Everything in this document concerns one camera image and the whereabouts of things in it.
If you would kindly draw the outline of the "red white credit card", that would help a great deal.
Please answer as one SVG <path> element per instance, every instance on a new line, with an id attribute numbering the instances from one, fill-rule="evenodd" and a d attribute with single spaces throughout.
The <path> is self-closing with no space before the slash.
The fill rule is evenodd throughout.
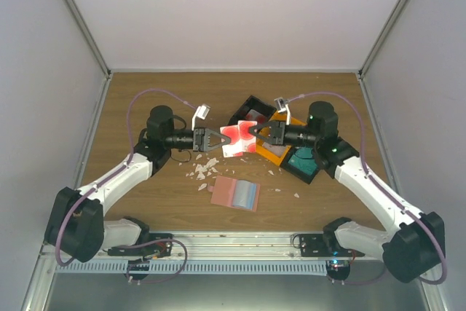
<path id="1" fill-rule="evenodd" d="M 222 146 L 222 153 L 225 158 L 230 157 L 241 157 L 242 151 L 242 139 L 240 137 L 240 128 L 238 125 L 229 125 L 220 128 L 222 135 L 230 138 L 230 143 Z"/>
<path id="2" fill-rule="evenodd" d="M 256 125 L 256 121 L 240 120 L 238 122 L 242 152 L 256 152 L 256 137 L 249 132 L 249 128 Z"/>

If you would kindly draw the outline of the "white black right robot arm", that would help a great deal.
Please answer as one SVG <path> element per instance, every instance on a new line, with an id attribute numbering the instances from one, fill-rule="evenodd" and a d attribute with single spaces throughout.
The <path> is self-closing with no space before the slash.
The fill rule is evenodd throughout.
<path id="1" fill-rule="evenodd" d="M 339 136 L 338 121 L 331 103 L 315 101 L 305 125 L 293 125 L 286 117 L 249 127 L 248 132 L 275 146 L 309 147 L 318 168 L 350 190 L 382 224 L 376 230 L 349 218 L 332 221 L 323 230 L 323 250 L 328 255 L 355 250 L 382 262 L 402 283 L 414 279 L 443 283 L 447 276 L 443 219 L 435 212 L 423 213 L 383 182 L 367 166 L 363 150 Z M 423 278 L 436 266 L 441 266 L 440 277 Z"/>

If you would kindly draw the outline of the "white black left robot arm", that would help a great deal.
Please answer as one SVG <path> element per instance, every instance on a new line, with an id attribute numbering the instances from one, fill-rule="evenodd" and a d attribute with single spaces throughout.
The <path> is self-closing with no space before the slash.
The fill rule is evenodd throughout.
<path id="1" fill-rule="evenodd" d="M 116 167 L 78 189 L 65 187 L 58 192 L 44 240 L 54 246 L 60 266 L 87 262 L 109 248 L 127 249 L 135 256 L 148 251 L 150 238 L 143 233 L 143 223 L 105 221 L 109 209 L 161 170 L 174 149 L 207 152 L 231 142 L 229 136 L 206 127 L 177 129 L 177 119 L 169 106 L 154 107 L 139 141 Z"/>

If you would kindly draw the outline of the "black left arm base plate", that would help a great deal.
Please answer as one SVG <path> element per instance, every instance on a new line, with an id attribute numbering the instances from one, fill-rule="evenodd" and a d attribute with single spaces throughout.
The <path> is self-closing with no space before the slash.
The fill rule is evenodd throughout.
<path id="1" fill-rule="evenodd" d="M 162 240 L 159 243 L 152 243 L 140 248 L 109 248 L 105 252 L 109 256 L 139 256 L 139 257 L 156 257 L 162 258 L 170 256 L 173 234 L 170 233 L 148 233 L 146 237 L 139 238 L 136 245 L 140 245 L 153 240 Z"/>

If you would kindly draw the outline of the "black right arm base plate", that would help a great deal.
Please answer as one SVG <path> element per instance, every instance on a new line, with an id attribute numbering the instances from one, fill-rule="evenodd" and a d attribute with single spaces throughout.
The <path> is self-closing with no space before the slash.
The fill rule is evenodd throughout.
<path id="1" fill-rule="evenodd" d="M 342 259 L 364 257 L 365 254 L 345 248 L 329 248 L 322 233 L 298 233 L 291 238 L 291 245 L 301 257 Z"/>

